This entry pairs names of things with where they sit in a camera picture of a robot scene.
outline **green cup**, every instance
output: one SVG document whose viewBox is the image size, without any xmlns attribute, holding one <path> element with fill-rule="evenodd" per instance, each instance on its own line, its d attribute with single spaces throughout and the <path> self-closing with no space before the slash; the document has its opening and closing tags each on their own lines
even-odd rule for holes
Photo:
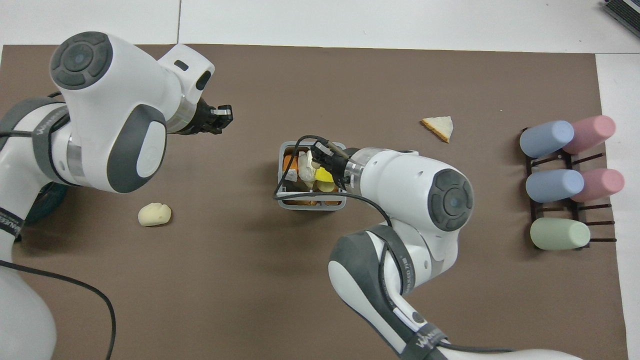
<svg viewBox="0 0 640 360">
<path fill-rule="evenodd" d="M 583 247 L 591 239 L 589 227 L 565 218 L 539 218 L 531 224 L 531 240 L 543 250 L 567 250 Z"/>
</svg>

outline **yellow object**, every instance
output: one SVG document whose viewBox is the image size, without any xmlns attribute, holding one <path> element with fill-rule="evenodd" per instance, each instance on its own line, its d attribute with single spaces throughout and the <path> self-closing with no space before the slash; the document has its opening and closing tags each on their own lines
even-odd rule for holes
<svg viewBox="0 0 640 360">
<path fill-rule="evenodd" d="M 169 219 L 171 219 L 171 209 L 159 202 L 152 202 L 138 212 L 138 222 L 142 226 L 166 224 Z"/>
<path fill-rule="evenodd" d="M 338 192 L 338 186 L 334 186 L 332 192 Z M 325 201 L 324 204 L 327 206 L 338 206 L 342 204 L 342 201 Z"/>
<path fill-rule="evenodd" d="M 316 170 L 316 180 L 333 184 L 333 176 L 331 176 L 329 171 L 325 170 L 323 167 Z"/>
<path fill-rule="evenodd" d="M 316 185 L 318 186 L 318 190 L 322 192 L 332 192 L 335 188 L 335 184 L 333 182 L 327 183 L 326 181 L 316 181 Z"/>
</svg>

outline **gray basket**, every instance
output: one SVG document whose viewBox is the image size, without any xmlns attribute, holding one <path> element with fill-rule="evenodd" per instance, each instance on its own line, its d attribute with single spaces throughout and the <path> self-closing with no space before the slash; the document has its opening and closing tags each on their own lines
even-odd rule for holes
<svg viewBox="0 0 640 360">
<path fill-rule="evenodd" d="M 309 147 L 313 144 L 314 142 L 301 142 L 300 148 L 298 149 L 298 151 L 299 152 L 307 151 Z M 334 144 L 339 146 L 342 149 L 346 149 L 346 146 L 344 146 L 339 142 L 334 142 Z M 287 148 L 292 148 L 291 150 L 293 150 L 293 147 L 295 145 L 296 145 L 296 142 L 285 142 L 280 146 L 280 152 L 278 153 L 278 178 L 276 181 L 279 181 L 280 178 L 282 177 L 282 162 L 284 160 L 285 151 L 287 150 Z M 337 193 L 344 193 L 344 192 L 345 191 L 343 189 L 338 188 Z M 303 192 L 287 191 L 287 188 L 284 185 L 282 185 L 278 189 L 278 196 L 292 195 L 295 193 L 303 193 Z M 336 195 L 336 196 L 298 197 L 291 200 L 299 200 L 299 201 L 315 200 L 315 201 L 318 201 L 318 203 L 316 205 L 288 205 L 282 202 L 282 200 L 278 200 L 278 203 L 280 204 L 281 207 L 289 210 L 336 211 L 344 207 L 347 201 L 347 198 L 344 196 Z M 341 201 L 341 203 L 338 205 L 327 205 L 326 204 L 327 201 Z"/>
</svg>

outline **orange object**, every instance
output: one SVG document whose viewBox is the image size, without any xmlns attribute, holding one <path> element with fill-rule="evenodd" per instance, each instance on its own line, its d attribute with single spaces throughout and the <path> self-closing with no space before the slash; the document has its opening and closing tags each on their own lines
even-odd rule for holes
<svg viewBox="0 0 640 360">
<path fill-rule="evenodd" d="M 338 191 L 338 186 L 333 188 L 333 192 L 337 192 L 337 191 Z M 342 201 L 325 201 L 324 203 L 327 206 L 338 206 L 338 205 L 342 204 Z"/>
<path fill-rule="evenodd" d="M 315 206 L 318 203 L 318 201 L 316 200 L 283 200 L 282 202 L 284 202 L 287 205 L 298 205 L 298 206 Z"/>
<path fill-rule="evenodd" d="M 291 155 L 285 155 L 282 161 L 282 171 L 284 171 L 287 168 L 287 164 L 289 163 L 289 160 L 291 160 Z M 293 157 L 293 162 L 291 163 L 291 167 L 289 169 L 293 169 L 296 171 L 296 173 L 298 173 L 298 157 L 297 156 Z"/>
</svg>

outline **food item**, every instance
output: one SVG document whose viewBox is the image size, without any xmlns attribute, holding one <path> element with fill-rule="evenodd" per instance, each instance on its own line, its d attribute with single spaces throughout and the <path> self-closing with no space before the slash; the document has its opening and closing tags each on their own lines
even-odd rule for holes
<svg viewBox="0 0 640 360">
<path fill-rule="evenodd" d="M 287 205 L 298 205 L 298 206 L 315 206 L 318 201 L 316 200 L 283 200 Z"/>
<path fill-rule="evenodd" d="M 300 179 L 306 183 L 310 183 L 311 186 L 309 188 L 313 188 L 313 183 L 316 180 L 316 168 L 311 165 L 313 161 L 313 156 L 311 155 L 311 150 L 307 152 L 301 152 L 298 155 L 298 176 Z"/>
<path fill-rule="evenodd" d="M 453 133 L 453 121 L 450 116 L 428 117 L 420 121 L 427 129 L 436 134 L 445 143 L 449 143 L 451 133 Z"/>
<path fill-rule="evenodd" d="M 291 167 L 287 171 L 285 175 L 285 180 L 293 181 L 294 183 L 298 180 L 298 157 L 293 155 L 286 155 L 282 161 L 282 171 L 287 168 L 287 164 L 293 157 L 293 162 L 291 163 Z"/>
<path fill-rule="evenodd" d="M 329 190 L 330 192 L 338 192 L 338 186 L 333 186 L 332 190 Z M 327 206 L 338 206 L 340 204 L 342 204 L 342 201 L 325 201 L 324 202 L 325 205 Z"/>
<path fill-rule="evenodd" d="M 333 176 L 323 167 L 316 170 L 316 186 L 322 192 L 332 192 L 335 188 Z"/>
<path fill-rule="evenodd" d="M 152 202 L 138 212 L 138 222 L 142 226 L 162 225 L 169 222 L 170 219 L 171 208 L 159 202 Z"/>
</svg>

